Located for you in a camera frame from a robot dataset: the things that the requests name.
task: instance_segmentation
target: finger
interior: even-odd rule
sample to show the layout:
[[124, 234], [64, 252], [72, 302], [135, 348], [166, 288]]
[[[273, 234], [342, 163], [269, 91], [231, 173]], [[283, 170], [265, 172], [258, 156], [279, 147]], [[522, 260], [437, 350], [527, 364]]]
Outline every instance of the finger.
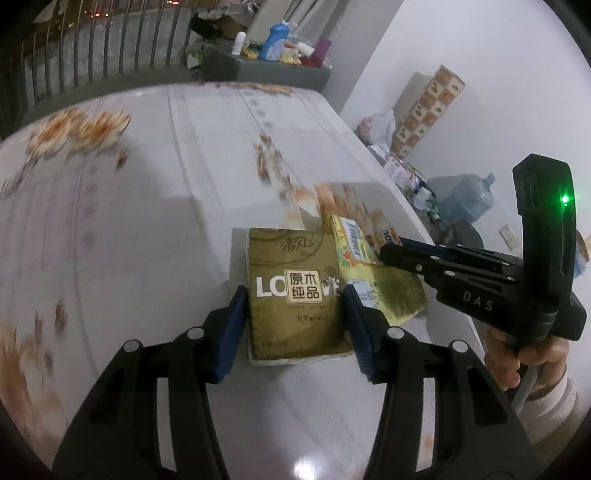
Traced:
[[539, 345], [521, 349], [519, 351], [519, 360], [526, 365], [541, 365], [546, 362], [564, 362], [568, 354], [568, 340], [549, 336]]
[[496, 338], [497, 340], [500, 340], [501, 342], [504, 342], [505, 340], [507, 340], [507, 334], [505, 332], [501, 332], [497, 328], [488, 327], [487, 333], [490, 333], [493, 338]]
[[493, 360], [499, 367], [518, 370], [521, 363], [517, 358], [517, 353], [494, 337], [491, 330], [492, 329], [489, 329], [486, 333], [486, 345], [491, 360]]
[[537, 388], [557, 385], [566, 370], [566, 362], [550, 362], [544, 365], [542, 373], [535, 382]]
[[507, 370], [506, 368], [499, 367], [499, 365], [491, 360], [488, 353], [484, 356], [484, 363], [486, 369], [490, 372], [502, 391], [507, 390], [507, 388], [515, 388], [519, 385], [519, 382], [521, 381], [519, 373], [514, 370]]

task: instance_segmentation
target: blue gripper pad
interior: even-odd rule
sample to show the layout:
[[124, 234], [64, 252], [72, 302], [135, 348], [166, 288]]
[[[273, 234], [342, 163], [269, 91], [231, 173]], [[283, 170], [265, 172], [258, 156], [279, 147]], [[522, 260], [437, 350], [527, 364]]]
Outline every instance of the blue gripper pad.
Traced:
[[343, 289], [343, 312], [359, 369], [370, 382], [381, 383], [378, 357], [389, 324], [382, 312], [363, 306], [353, 285]]
[[240, 285], [229, 305], [207, 315], [203, 330], [209, 341], [213, 362], [208, 369], [210, 382], [220, 383], [230, 373], [248, 318], [248, 291]]

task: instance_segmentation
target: wall switch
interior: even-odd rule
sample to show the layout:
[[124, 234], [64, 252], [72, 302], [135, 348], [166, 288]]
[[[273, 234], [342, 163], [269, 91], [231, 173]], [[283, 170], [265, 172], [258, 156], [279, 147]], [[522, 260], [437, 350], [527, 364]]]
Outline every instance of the wall switch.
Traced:
[[511, 250], [513, 253], [520, 250], [521, 242], [509, 225], [505, 225], [503, 228], [501, 228], [499, 233], [501, 234], [501, 237], [503, 237], [507, 247], [509, 247], [509, 250]]

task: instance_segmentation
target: balcony railing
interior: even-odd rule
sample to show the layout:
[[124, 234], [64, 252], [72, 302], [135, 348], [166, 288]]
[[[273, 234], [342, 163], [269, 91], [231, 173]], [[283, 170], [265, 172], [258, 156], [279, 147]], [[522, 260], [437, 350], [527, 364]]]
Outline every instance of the balcony railing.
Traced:
[[0, 137], [97, 95], [191, 81], [181, 56], [198, 5], [199, 0], [69, 0], [65, 11], [56, 8], [51, 20], [31, 26], [0, 66]]

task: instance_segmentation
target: blue water jug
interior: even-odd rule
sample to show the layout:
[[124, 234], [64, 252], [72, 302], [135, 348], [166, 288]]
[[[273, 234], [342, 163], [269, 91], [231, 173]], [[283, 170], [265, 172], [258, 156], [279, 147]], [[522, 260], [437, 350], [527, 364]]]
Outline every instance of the blue water jug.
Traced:
[[484, 180], [476, 175], [463, 179], [452, 192], [439, 203], [439, 213], [445, 228], [458, 220], [476, 222], [495, 204], [491, 184], [495, 176], [491, 173]]

